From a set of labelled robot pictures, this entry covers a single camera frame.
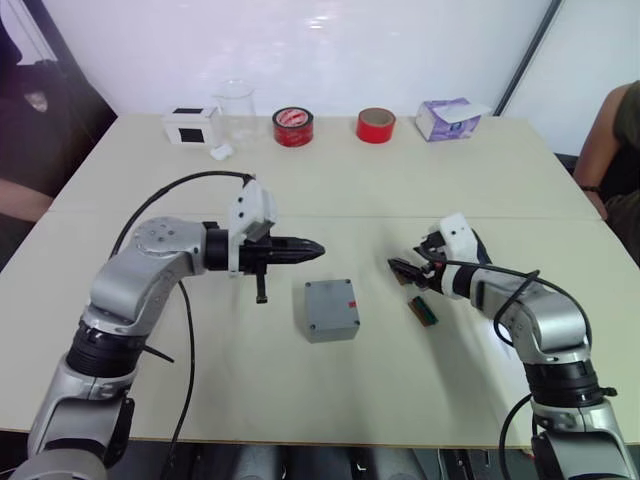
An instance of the person's arm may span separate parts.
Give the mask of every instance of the person's arm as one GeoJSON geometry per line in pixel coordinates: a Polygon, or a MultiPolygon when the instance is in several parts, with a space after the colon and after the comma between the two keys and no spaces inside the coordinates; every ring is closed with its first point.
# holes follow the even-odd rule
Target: person's arm
{"type": "MultiPolygon", "coordinates": [[[[620,143],[613,134],[613,124],[620,107],[622,97],[629,85],[623,85],[613,90],[605,99],[598,115],[596,116],[591,131],[587,136],[573,178],[578,185],[583,187],[598,187],[617,151],[620,143]]],[[[585,192],[589,200],[598,209],[604,220],[607,219],[607,210],[597,192],[585,192]]]]}
{"type": "Polygon", "coordinates": [[[48,195],[0,178],[0,213],[4,215],[37,222],[51,202],[48,195]]]}

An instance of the red tape roll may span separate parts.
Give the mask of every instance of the red tape roll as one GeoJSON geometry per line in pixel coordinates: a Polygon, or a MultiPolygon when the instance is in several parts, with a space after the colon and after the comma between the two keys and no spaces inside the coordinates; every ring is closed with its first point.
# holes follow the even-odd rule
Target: red tape roll
{"type": "Polygon", "coordinates": [[[358,115],[356,135],[368,143],[389,141],[396,124],[396,116],[384,108],[365,108],[358,115]]]}
{"type": "Polygon", "coordinates": [[[273,138],[285,147],[300,147],[313,138],[313,114],[300,107],[286,107],[273,114],[273,138]]]}

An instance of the clear glass beaker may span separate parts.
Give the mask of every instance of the clear glass beaker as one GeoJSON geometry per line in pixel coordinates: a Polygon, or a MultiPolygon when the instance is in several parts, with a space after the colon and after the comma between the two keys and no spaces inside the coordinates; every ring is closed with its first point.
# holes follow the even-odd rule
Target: clear glass beaker
{"type": "Polygon", "coordinates": [[[236,146],[252,143],[257,134],[254,87],[244,80],[222,82],[214,98],[220,104],[226,137],[236,146]]]}

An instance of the gray plastic box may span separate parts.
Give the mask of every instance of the gray plastic box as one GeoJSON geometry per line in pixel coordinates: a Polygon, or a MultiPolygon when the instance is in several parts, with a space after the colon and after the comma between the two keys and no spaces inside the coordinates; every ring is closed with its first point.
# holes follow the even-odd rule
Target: gray plastic box
{"type": "Polygon", "coordinates": [[[305,308],[312,343],[350,340],[358,333],[360,317],[349,279],[307,282],[305,308]]]}

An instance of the robotic arm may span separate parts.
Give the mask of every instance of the robotic arm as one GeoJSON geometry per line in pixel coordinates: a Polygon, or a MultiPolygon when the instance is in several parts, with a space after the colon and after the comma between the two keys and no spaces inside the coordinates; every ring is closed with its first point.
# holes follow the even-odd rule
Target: robotic arm
{"type": "Polygon", "coordinates": [[[420,288],[468,298],[509,332],[531,390],[534,420],[544,429],[531,439],[539,477],[638,479],[604,398],[615,391],[598,385],[590,359],[591,334],[578,305],[548,291],[534,276],[512,298],[524,279],[482,267],[490,259],[461,214],[442,219],[415,251],[428,263],[415,267],[394,258],[389,260],[394,273],[420,288]]]}
{"type": "Polygon", "coordinates": [[[134,411],[128,397],[143,351],[173,287],[207,270],[256,275],[265,303],[269,264],[294,264],[324,254],[310,240],[272,237],[271,194],[252,180],[216,223],[154,218],[100,270],[71,349],[60,359],[28,440],[29,460],[12,479],[106,479],[127,445],[134,411]]]}

